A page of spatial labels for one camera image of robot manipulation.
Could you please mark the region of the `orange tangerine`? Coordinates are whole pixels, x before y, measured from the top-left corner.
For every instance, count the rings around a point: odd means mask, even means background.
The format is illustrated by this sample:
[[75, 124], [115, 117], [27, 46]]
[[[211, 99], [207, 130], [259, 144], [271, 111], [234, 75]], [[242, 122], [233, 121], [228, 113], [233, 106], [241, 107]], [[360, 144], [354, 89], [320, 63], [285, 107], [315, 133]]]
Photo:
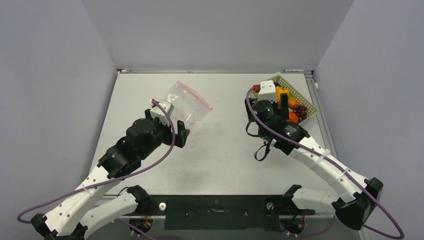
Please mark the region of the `orange tangerine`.
[[292, 111], [288, 113], [288, 122], [297, 124], [299, 122], [299, 117]]

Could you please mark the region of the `beige plastic basket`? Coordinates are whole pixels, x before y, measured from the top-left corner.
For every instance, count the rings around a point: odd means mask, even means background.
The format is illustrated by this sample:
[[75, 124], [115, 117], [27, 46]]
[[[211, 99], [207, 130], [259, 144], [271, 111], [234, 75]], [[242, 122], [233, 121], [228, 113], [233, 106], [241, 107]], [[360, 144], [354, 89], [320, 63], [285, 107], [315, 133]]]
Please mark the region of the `beige plastic basket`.
[[[318, 109], [312, 104], [310, 100], [308, 100], [299, 90], [297, 90], [291, 83], [289, 83], [282, 75], [277, 74], [267, 80], [272, 80], [274, 82], [275, 87], [281, 86], [283, 88], [287, 88], [290, 90], [290, 95], [288, 98], [288, 107], [289, 111], [292, 112], [294, 108], [298, 105], [302, 105], [307, 107], [307, 118], [298, 124], [314, 117], [318, 113]], [[249, 92], [249, 97], [252, 99], [256, 99], [252, 96], [252, 91]]]

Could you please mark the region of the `clear zip top bag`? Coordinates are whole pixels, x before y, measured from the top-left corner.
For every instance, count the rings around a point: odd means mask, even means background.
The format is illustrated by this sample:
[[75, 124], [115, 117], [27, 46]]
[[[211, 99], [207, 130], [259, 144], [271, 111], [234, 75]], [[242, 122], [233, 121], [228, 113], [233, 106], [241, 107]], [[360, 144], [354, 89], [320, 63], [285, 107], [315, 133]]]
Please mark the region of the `clear zip top bag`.
[[187, 129], [195, 127], [213, 110], [212, 106], [194, 89], [177, 81], [164, 95], [174, 106], [171, 119], [184, 122]]

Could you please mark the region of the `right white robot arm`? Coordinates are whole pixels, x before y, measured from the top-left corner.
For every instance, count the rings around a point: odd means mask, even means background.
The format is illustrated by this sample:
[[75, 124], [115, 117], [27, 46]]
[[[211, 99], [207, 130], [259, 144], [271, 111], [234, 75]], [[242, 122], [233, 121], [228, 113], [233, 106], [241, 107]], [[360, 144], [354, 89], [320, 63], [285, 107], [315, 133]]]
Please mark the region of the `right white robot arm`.
[[361, 230], [382, 195], [384, 184], [376, 177], [367, 178], [341, 163], [300, 125], [284, 121], [268, 100], [247, 97], [245, 109], [250, 123], [258, 126], [265, 153], [277, 149], [299, 161], [320, 177], [330, 192], [292, 185], [283, 195], [283, 209], [289, 214], [313, 210], [334, 214], [353, 230]]

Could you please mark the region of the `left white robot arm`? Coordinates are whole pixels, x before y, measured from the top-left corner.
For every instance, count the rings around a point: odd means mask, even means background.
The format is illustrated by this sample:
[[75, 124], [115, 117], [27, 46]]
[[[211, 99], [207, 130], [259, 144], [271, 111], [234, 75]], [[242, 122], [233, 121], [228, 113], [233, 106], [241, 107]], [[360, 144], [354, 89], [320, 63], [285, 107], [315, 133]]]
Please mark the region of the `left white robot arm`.
[[154, 107], [145, 111], [99, 159], [89, 175], [61, 203], [47, 213], [34, 215], [30, 224], [46, 240], [85, 240], [113, 220], [131, 213], [145, 214], [151, 196], [139, 185], [129, 186], [124, 193], [98, 207], [95, 204], [113, 187], [134, 176], [154, 150], [161, 145], [183, 148], [190, 130], [181, 120], [170, 123], [166, 109]]

